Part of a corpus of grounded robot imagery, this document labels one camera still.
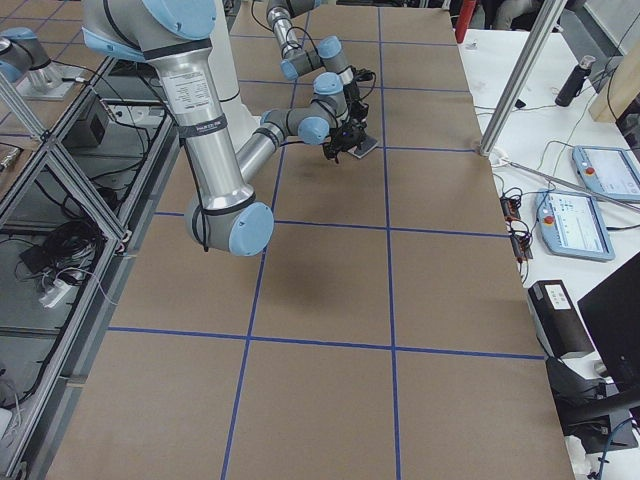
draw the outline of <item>black device box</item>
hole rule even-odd
[[[542,280],[529,288],[538,338],[557,358],[581,358],[594,351],[562,280]]]

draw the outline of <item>red object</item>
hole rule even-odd
[[[456,42],[464,42],[464,36],[467,33],[469,24],[471,23],[471,17],[473,17],[473,11],[476,8],[476,0],[464,0],[462,8],[460,9],[460,16],[456,22]]]

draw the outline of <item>white cable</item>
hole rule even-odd
[[[54,281],[58,279],[58,277],[64,273],[64,272],[68,272],[74,270],[76,272],[81,272],[84,273],[85,275],[91,275],[93,278],[95,278],[96,282],[98,282],[98,288],[100,289],[100,293],[102,293],[102,296],[105,298],[105,300],[107,302],[109,302],[111,305],[118,305],[116,302],[114,302],[111,297],[109,297],[109,295],[107,295],[107,292],[105,292],[104,288],[102,288],[102,283],[100,282],[100,280],[98,279],[98,277],[96,275],[93,274],[93,272],[90,272],[89,270],[84,270],[82,268],[77,268],[77,267],[67,267],[64,268],[62,270],[60,270],[57,274],[56,274],[56,278],[54,278]]]

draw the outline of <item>robot label sticker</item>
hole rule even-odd
[[[211,92],[202,72],[162,77],[162,85],[178,115],[202,110],[211,104]]]

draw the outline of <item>floor tile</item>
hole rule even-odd
[[[365,6],[322,5],[311,13],[308,30],[317,41],[329,35],[336,35],[340,40],[377,42],[378,9]]]
[[[385,90],[387,146],[473,149],[481,138],[468,93]]]
[[[276,225],[254,334],[388,345],[386,248],[381,231]]]
[[[400,352],[398,398],[404,480],[574,478],[541,361]]]
[[[10,28],[16,28],[16,27],[25,27],[28,28],[29,30],[33,30],[34,32],[36,30],[38,30],[42,25],[44,25],[44,21],[43,20],[23,20],[23,19],[19,19],[19,18],[7,18],[6,20],[4,20],[2,23],[0,23],[0,28],[2,28],[2,30],[8,30]]]
[[[230,40],[238,80],[287,81],[280,70],[282,58],[275,39],[231,37]]]
[[[256,192],[257,201],[266,205],[271,205],[273,200],[279,160],[280,152],[278,151],[249,182]],[[193,176],[183,150],[178,155],[171,177],[158,203],[157,211],[184,213],[195,192]]]
[[[506,234],[486,159],[389,150],[387,162],[392,226]]]
[[[18,10],[16,10],[11,16],[13,18],[45,19],[53,15],[55,11],[61,7],[63,7],[61,2],[52,2],[50,0],[29,0],[18,8]]]
[[[458,47],[387,43],[382,61],[385,88],[469,90]]]
[[[261,116],[267,110],[289,108],[293,98],[293,87],[293,83],[270,84],[249,80],[240,82],[240,93],[249,111],[255,116]]]
[[[135,262],[112,325],[247,333],[259,255],[204,253],[182,217],[156,216]]]
[[[366,133],[378,141],[382,146],[382,100],[380,90],[371,90],[371,84],[362,83],[360,85],[360,95],[363,102],[369,105],[369,116],[367,117]],[[307,107],[313,98],[313,87],[311,85],[298,85],[295,93],[295,106]]]
[[[92,69],[97,69],[104,61],[105,57],[93,50],[89,50],[84,45],[69,45],[65,51],[57,58],[61,62],[80,65]]]
[[[62,8],[51,18],[56,20],[82,20],[82,4],[81,2],[65,1]]]
[[[389,352],[251,345],[227,480],[395,479]]]
[[[398,345],[541,355],[507,239],[393,232],[392,254]]]
[[[320,147],[287,147],[278,188],[276,217],[315,223],[386,225],[384,163],[376,149],[362,160],[348,153],[340,163]]]
[[[456,43],[449,12],[439,8],[414,9],[407,15],[401,8],[380,9],[383,42]]]
[[[38,30],[38,38],[41,42],[71,42],[80,32],[81,27],[81,21],[49,21]]]
[[[26,0],[3,0],[2,3],[0,4],[0,17],[4,17],[5,15],[10,15],[11,13],[13,13],[14,10],[22,6],[22,4],[25,3],[25,1]]]
[[[342,42],[342,48],[349,60],[349,63],[356,69],[366,68],[376,73],[380,78],[380,48],[377,43],[368,42]],[[370,83],[363,83],[363,90],[366,92],[366,88]]]
[[[107,333],[47,479],[217,478],[243,349]]]

